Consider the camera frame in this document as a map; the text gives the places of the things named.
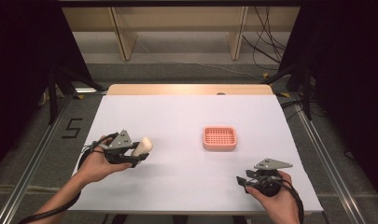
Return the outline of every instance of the hand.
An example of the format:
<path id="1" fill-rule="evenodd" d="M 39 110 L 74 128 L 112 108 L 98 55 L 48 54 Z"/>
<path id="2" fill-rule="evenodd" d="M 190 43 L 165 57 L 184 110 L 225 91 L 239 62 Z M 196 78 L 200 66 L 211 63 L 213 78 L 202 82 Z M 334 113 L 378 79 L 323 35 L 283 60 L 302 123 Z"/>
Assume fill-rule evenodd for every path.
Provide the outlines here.
<path id="1" fill-rule="evenodd" d="M 291 183 L 290 175 L 282 171 L 279 171 L 279 174 L 282 179 Z M 267 197 L 252 187 L 246 187 L 246 190 L 261 203 L 274 223 L 300 223 L 299 208 L 293 196 L 285 188 L 281 188 L 278 194 L 273 197 Z"/>
<path id="2" fill-rule="evenodd" d="M 108 145 L 112 141 L 111 138 L 106 139 L 102 144 Z M 110 174 L 118 171 L 123 171 L 130 168 L 130 163 L 122 164 L 110 164 L 103 153 L 104 150 L 101 147 L 96 147 L 86 160 L 84 160 L 81 167 L 75 174 L 76 177 L 80 177 L 85 185 L 92 182 L 98 182 Z"/>

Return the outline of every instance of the forearm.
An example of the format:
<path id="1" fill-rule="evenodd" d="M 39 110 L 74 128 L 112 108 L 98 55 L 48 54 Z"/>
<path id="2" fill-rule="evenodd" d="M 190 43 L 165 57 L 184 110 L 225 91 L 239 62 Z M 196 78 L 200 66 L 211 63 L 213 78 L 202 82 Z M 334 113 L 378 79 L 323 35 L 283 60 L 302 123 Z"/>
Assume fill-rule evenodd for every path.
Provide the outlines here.
<path id="1" fill-rule="evenodd" d="M 78 175 L 72 176 L 72 178 L 54 196 L 52 196 L 45 204 L 43 204 L 43 206 L 41 206 L 35 212 L 35 214 L 48 212 L 69 203 L 76 197 L 76 195 L 80 193 L 80 191 L 86 185 L 87 184 Z M 32 223 L 58 223 L 61 221 L 63 215 L 64 212 L 51 217 L 40 219 Z"/>

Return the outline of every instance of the white table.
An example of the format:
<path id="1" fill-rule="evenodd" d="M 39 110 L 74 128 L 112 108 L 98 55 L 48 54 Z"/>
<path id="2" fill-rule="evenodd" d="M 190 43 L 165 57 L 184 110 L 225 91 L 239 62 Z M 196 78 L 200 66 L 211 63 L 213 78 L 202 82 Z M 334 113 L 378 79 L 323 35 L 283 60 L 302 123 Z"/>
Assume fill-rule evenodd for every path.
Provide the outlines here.
<path id="1" fill-rule="evenodd" d="M 237 132 L 233 151 L 203 149 L 206 126 Z M 253 215 L 263 207 L 237 184 L 265 158 L 286 161 L 305 212 L 321 212 L 274 95 L 107 95 L 86 145 L 128 131 L 147 136 L 153 150 L 136 168 L 88 185 L 71 210 L 123 214 Z"/>

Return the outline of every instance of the pink plastic basket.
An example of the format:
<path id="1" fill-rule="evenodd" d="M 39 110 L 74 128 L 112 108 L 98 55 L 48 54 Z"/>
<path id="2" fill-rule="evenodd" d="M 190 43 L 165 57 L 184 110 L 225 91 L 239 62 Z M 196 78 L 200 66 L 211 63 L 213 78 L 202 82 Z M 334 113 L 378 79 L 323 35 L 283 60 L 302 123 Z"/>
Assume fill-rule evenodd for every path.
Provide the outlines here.
<path id="1" fill-rule="evenodd" d="M 203 148 L 208 150 L 233 150 L 237 144 L 235 129 L 217 126 L 203 129 Z"/>

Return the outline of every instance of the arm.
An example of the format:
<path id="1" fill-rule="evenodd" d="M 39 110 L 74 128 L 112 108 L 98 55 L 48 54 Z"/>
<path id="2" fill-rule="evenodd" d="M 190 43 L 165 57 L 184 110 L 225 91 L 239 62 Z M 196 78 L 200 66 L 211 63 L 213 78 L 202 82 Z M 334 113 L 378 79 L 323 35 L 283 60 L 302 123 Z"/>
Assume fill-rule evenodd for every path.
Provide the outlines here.
<path id="1" fill-rule="evenodd" d="M 282 179 L 291 183 L 291 177 L 285 172 L 279 171 Z M 285 188 L 281 188 L 279 193 L 273 197 L 266 197 L 257 189 L 246 187 L 246 190 L 257 199 L 264 207 L 270 219 L 277 224 L 298 224 L 299 208 L 295 199 Z"/>
<path id="2" fill-rule="evenodd" d="M 95 151 L 102 152 L 103 150 L 100 147 L 96 147 Z M 69 203 L 88 184 L 98 182 L 112 173 L 123 171 L 129 167 L 131 167 L 130 163 L 110 164 L 103 153 L 91 153 L 84 160 L 77 173 L 54 196 L 43 204 L 35 214 L 48 212 Z M 32 223 L 58 223 L 63 218 L 63 215 L 64 212 Z"/>

